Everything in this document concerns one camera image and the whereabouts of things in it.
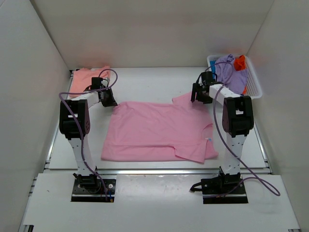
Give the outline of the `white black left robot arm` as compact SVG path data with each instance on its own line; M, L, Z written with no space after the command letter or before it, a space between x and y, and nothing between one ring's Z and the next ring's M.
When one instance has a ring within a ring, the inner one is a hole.
M116 106L109 79L93 77L91 85L85 88L80 96L74 99L63 99L59 94L60 115L59 130L65 136L73 149L77 163L77 173L74 173L80 187L89 192L106 190L103 179L97 173L97 167L91 157L87 135L90 132L89 108L101 103L104 107Z

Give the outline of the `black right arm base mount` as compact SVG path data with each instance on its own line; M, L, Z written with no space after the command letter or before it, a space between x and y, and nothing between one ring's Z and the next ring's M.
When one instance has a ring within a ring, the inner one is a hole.
M202 178L191 186L190 192L201 192L203 204L246 204L248 197L240 173L224 174L222 170L212 178Z

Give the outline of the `pink t-shirt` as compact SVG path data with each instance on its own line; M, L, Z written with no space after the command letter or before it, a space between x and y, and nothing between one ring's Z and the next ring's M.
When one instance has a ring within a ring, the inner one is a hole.
M207 107L186 93L171 103L125 101L113 109L101 159L193 161L218 157Z

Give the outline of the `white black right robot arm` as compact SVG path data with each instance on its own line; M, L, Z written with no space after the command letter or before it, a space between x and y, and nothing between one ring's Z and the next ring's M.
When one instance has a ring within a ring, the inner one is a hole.
M252 99L234 93L223 83L213 79L213 73L202 72L193 83L191 102L203 104L219 103L223 107L222 128L226 133L223 140L225 157L217 177L208 179L208 187L217 188L221 193L228 193L241 181L240 159L244 142L254 126Z

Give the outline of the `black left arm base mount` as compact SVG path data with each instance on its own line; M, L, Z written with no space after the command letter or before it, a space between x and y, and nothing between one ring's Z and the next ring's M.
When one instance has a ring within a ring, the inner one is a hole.
M101 180L91 175L73 174L72 202L113 203L115 199L116 179Z

